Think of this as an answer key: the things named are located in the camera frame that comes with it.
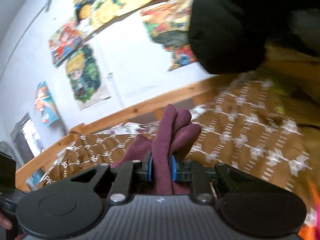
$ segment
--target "blue clip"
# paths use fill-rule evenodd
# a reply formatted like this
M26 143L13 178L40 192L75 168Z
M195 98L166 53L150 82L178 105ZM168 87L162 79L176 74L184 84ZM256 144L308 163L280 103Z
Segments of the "blue clip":
M172 164L172 180L177 181L177 166L176 160L173 155L171 155L171 164Z
M149 160L149 166L148 166L148 181L151 181L151 174L152 174L152 155Z

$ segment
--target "maroon fabric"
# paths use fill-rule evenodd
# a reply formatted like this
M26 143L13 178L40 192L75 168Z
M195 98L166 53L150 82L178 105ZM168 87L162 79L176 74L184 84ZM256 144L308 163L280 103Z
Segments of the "maroon fabric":
M190 120L188 110L176 110L173 105L168 105L154 141L138 135L122 161L114 166L126 161L143 160L148 150L152 149L154 185L147 192L156 195L188 194L188 187L172 181L170 157L174 153L177 159L184 159L200 135L201 126L191 124Z

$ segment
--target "metal screw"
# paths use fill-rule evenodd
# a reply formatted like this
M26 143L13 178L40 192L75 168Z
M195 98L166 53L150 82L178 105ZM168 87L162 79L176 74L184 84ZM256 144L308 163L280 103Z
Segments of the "metal screw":
M183 166L187 169L190 169L192 166L192 160L185 160Z
M201 193L197 196L197 199L201 202L209 202L212 200L212 195L209 193Z
M118 193L118 194L112 194L112 195L110 196L110 200L113 201L113 202L122 202L122 201L125 200L125 195L120 194L120 193Z

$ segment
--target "human hand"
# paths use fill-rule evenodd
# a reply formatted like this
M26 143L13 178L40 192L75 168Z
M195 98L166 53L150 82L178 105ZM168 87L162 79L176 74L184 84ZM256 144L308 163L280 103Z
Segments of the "human hand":
M12 229L12 223L9 219L6 218L6 216L0 211L0 226L4 227L7 230Z
M0 227L4 227L7 230L12 229L12 223L9 219L6 218L6 216L2 213L0 210ZM14 240L22 240L25 237L25 235L17 236Z

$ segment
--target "gray plastic surface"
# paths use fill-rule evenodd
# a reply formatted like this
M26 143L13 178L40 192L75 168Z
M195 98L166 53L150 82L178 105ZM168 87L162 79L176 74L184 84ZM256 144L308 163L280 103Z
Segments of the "gray plastic surface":
M212 207L195 204L187 195L136 195L126 205L111 207L95 228L81 236L68 239L252 240L257 238L234 231L221 221ZM281 239L300 238L292 235ZM26 236L24 240L40 239Z

